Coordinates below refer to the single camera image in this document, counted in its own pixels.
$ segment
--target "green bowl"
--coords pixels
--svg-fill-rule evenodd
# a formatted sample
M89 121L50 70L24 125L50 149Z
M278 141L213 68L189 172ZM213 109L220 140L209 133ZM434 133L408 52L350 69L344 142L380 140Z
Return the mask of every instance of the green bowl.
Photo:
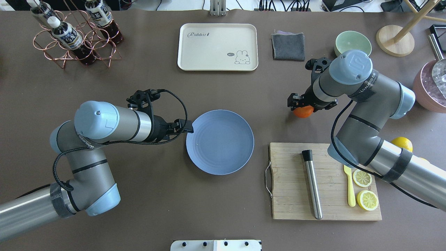
M353 30L344 31L339 34L334 46L336 56L348 50L361 50L367 56L370 56L370 53L372 53L372 44L367 37Z

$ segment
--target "yellow knife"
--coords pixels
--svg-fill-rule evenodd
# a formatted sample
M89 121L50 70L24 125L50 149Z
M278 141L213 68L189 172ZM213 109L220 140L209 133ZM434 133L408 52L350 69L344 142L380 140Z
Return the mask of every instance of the yellow knife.
M344 173L347 174L347 199L348 199L348 205L349 206L356 206L355 201L355 191L353 190L353 180L351 179L351 168L344 165Z

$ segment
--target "brown table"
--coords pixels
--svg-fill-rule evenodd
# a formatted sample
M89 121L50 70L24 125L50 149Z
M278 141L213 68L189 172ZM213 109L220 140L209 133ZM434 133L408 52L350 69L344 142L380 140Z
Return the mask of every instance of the brown table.
M374 68L411 87L418 70L434 56L427 42L430 21L412 31L415 50L404 58L385 54L374 37L387 24L403 26L410 13L260 13L231 11L213 18L207 11L114 13L125 42L123 60L110 69L68 62L65 70L32 47L39 31L28 12L0 12L0 203L53 182L56 154L51 131L73 118L87 100L126 106L136 90L167 88L185 102L190 119L228 109L250 124L256 140L247 165L227 176L208 175L191 162L186 137L162 146L116 144L105 149L121 202L96 217L81 212L13 240L0 250L156 250L178 239L261 239L263 250L444 250L446 213L421 205L377 181L382 221L273 220L264 188L270 142L329 143L339 106L297 119L286 107L292 92L310 84L305 62L274 61L274 30L303 32L306 58L334 57L335 37L357 30L372 42ZM250 23L257 28L259 66L252 72L185 72L176 64L178 34L188 22ZM183 116L171 97L154 103L170 121ZM414 154L444 167L446 115L418 103L400 120L389 120L381 136L412 140ZM59 176L70 179L66 161Z

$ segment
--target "pink bowl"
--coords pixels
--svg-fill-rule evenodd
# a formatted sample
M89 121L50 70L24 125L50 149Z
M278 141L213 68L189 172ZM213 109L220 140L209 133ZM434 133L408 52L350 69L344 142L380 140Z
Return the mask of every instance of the pink bowl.
M446 99L432 79L432 68L437 61L431 61L423 66L413 80L413 92L420 105L429 111L446 113Z

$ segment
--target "white bottle cap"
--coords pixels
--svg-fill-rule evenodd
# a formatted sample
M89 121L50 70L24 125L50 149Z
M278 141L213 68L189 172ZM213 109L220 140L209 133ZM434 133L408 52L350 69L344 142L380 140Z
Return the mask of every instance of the white bottle cap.
M35 8L38 5L40 5L40 1L39 0L26 0L28 2L28 4L32 7Z
M48 24L53 28L57 28L60 25L60 20L57 17L49 17Z

